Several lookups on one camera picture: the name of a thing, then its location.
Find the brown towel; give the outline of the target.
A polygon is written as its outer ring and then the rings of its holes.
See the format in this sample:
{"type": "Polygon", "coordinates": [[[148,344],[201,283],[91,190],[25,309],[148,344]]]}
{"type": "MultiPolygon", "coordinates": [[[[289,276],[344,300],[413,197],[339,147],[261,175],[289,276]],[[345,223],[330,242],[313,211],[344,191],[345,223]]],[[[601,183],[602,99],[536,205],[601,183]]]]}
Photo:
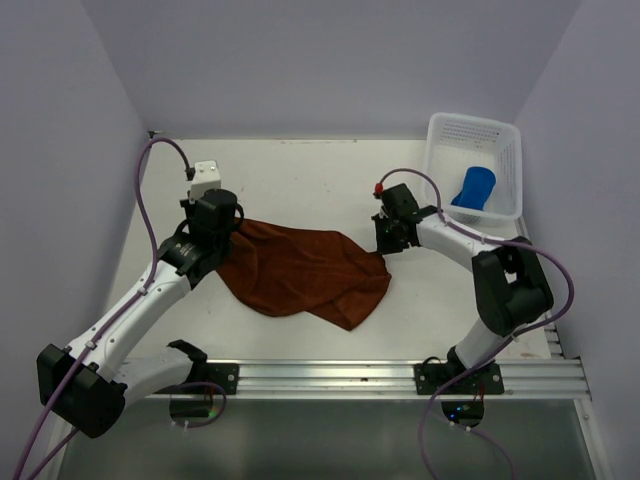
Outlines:
{"type": "Polygon", "coordinates": [[[386,295],[383,257],[337,231],[247,219],[217,273],[237,300],[269,317],[310,313],[345,331],[360,326],[386,295]]]}

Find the blue towel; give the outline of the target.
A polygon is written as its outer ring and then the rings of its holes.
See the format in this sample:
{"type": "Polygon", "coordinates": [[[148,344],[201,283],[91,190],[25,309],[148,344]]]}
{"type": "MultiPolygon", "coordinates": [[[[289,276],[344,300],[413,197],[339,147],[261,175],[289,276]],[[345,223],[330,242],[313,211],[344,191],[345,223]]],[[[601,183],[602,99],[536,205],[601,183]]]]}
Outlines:
{"type": "Polygon", "coordinates": [[[486,167],[473,166],[467,169],[459,193],[451,204],[460,208],[483,211],[496,184],[495,174],[486,167]]]}

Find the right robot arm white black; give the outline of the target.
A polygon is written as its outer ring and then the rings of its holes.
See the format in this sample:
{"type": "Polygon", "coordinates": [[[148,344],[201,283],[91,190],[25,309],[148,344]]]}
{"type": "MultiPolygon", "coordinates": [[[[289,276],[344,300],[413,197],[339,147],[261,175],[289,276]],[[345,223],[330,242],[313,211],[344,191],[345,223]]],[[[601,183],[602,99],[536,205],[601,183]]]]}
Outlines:
{"type": "Polygon", "coordinates": [[[377,252],[400,253],[410,247],[435,251],[470,271],[476,320],[469,333],[447,353],[446,362],[425,361],[422,374],[429,381],[468,392],[481,380],[477,363],[502,341],[551,309],[553,295],[537,254],[524,237],[513,240],[485,237],[449,220],[437,207],[420,207],[405,184],[384,188],[374,197],[381,202],[372,217],[377,252]]]}

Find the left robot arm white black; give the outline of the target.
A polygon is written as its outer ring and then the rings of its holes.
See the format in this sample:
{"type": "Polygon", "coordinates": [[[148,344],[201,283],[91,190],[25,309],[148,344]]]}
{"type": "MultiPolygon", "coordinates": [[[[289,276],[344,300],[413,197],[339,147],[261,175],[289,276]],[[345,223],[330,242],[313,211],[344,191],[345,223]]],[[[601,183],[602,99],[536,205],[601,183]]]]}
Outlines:
{"type": "Polygon", "coordinates": [[[164,240],[139,286],[66,347],[46,346],[36,360],[41,403],[89,438],[106,433],[126,407],[164,389],[211,389],[207,355],[184,341],[160,355],[129,355],[149,329],[229,255],[244,220],[237,196],[210,189],[183,200],[185,220],[164,240]]]}

